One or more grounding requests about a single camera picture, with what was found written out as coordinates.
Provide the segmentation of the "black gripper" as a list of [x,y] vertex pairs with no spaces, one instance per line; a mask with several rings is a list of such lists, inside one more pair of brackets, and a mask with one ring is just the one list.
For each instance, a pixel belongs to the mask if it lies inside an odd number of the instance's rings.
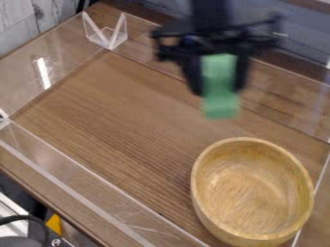
[[202,59],[198,56],[229,53],[238,56],[236,92],[246,83],[249,56],[277,47],[282,32],[282,14],[264,12],[248,17],[233,0],[190,0],[192,13],[155,28],[151,38],[159,61],[184,64],[192,92],[202,96]]

